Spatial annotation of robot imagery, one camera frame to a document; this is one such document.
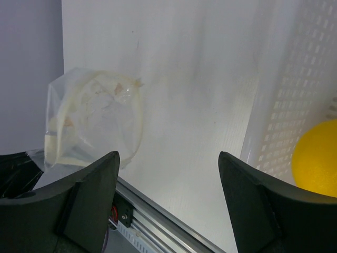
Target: plastic basket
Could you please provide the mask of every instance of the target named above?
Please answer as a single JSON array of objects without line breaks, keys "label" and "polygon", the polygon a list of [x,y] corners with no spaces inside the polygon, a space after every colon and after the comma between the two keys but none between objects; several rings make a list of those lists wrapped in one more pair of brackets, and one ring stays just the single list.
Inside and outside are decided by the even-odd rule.
[{"label": "plastic basket", "polygon": [[337,118],[337,2],[292,4],[276,8],[277,26],[261,58],[264,72],[240,156],[289,183],[293,183],[291,156],[301,135],[322,121]]}]

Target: yellow ball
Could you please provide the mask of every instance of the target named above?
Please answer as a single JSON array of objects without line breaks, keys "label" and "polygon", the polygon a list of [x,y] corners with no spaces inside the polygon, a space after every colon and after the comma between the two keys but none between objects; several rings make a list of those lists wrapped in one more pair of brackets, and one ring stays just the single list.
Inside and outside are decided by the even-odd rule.
[{"label": "yellow ball", "polygon": [[291,170],[298,187],[337,197],[337,120],[305,133],[294,149]]}]

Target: white basket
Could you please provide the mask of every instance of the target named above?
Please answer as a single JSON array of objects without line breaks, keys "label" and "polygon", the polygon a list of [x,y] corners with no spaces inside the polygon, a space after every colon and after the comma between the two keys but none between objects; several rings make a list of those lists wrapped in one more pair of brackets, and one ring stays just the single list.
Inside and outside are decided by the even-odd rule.
[{"label": "white basket", "polygon": [[275,28],[261,58],[263,73],[240,156],[289,183],[293,183],[291,156],[301,135],[337,118],[337,2],[292,4],[276,8]]}]

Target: yellow object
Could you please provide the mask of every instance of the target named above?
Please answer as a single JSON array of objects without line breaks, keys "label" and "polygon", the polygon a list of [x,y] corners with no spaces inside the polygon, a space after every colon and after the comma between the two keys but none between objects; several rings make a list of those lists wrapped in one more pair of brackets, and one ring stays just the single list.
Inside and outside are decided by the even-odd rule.
[{"label": "yellow object", "polygon": [[305,133],[293,152],[291,170],[298,187],[337,198],[337,120]]}]

